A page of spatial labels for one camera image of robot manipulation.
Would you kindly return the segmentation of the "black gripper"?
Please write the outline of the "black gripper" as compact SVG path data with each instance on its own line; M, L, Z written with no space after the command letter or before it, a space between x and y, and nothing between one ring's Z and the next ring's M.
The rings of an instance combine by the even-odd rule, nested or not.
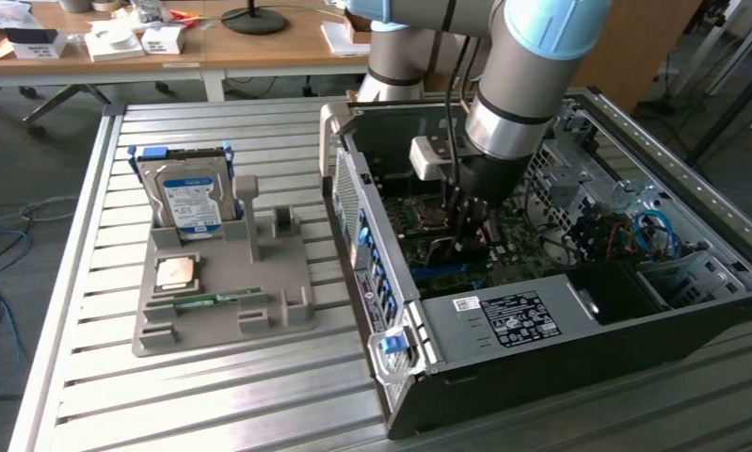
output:
M498 207L520 184L530 160L530 154L511 160L486 154L464 157L459 162L459 188L490 207Z

